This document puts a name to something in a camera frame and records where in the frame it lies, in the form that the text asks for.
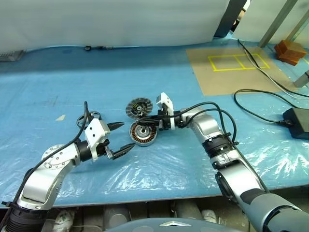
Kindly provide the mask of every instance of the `floor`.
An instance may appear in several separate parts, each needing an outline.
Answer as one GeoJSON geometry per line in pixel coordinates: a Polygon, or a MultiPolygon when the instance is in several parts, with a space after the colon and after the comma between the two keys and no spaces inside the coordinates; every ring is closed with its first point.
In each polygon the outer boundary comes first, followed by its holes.
{"type": "MultiPolygon", "coordinates": [[[[309,213],[309,186],[285,188],[271,191],[276,193],[291,203],[295,204],[303,211],[309,213]]],[[[217,215],[218,223],[244,232],[254,232],[254,228],[249,225],[249,221],[238,206],[227,202],[222,196],[195,199],[200,210],[211,209],[217,215]]],[[[172,217],[173,201],[157,201],[148,203],[130,203],[127,205],[132,220],[143,218],[167,218],[172,217]]],[[[99,232],[103,225],[103,206],[87,206],[74,208],[76,211],[74,226],[71,232],[99,232]]],[[[53,209],[50,218],[55,218],[59,209],[53,209]]]]}

